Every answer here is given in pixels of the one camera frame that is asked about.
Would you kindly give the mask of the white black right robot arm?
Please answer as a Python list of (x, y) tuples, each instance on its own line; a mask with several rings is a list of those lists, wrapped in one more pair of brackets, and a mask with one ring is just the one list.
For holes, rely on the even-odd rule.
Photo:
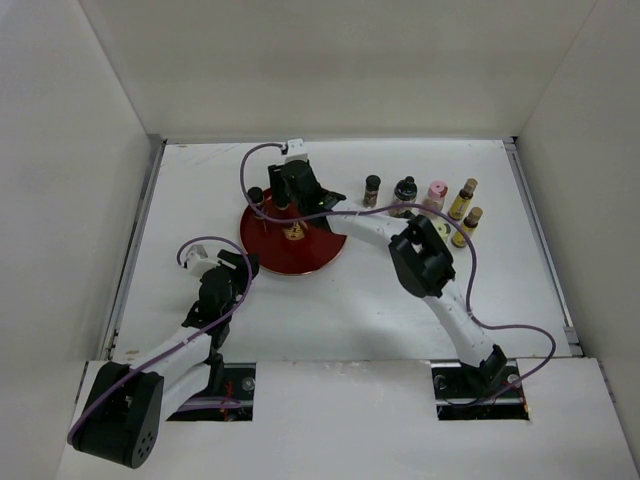
[(268, 175), (276, 205), (291, 204), (304, 222), (390, 255), (400, 285), (429, 306), (450, 337), (471, 393), (487, 395), (499, 385), (506, 356), (466, 311), (453, 256), (429, 218), (362, 213), (344, 195), (323, 188), (307, 161), (271, 165)]

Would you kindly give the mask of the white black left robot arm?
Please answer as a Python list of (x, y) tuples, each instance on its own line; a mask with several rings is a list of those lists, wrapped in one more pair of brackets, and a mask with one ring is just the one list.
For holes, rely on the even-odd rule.
[(110, 361), (99, 369), (68, 444), (130, 469), (142, 466), (162, 422), (195, 395), (210, 399), (223, 390), (219, 350), (258, 272), (257, 255), (220, 251), (202, 274), (186, 319), (168, 340), (131, 363)]

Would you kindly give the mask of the small black-cap spice bottle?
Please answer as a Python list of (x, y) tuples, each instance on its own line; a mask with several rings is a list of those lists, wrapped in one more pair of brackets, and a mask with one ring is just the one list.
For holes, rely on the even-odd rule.
[(368, 175), (365, 179), (363, 194), (363, 206), (365, 208), (375, 208), (377, 204), (381, 179), (378, 175)]
[(264, 190), (258, 186), (254, 186), (247, 191), (247, 195), (254, 217), (259, 221), (264, 221), (266, 214)]
[(272, 198), (273, 205), (279, 211), (287, 210), (289, 208), (290, 202), (291, 200), (288, 196), (274, 195)]

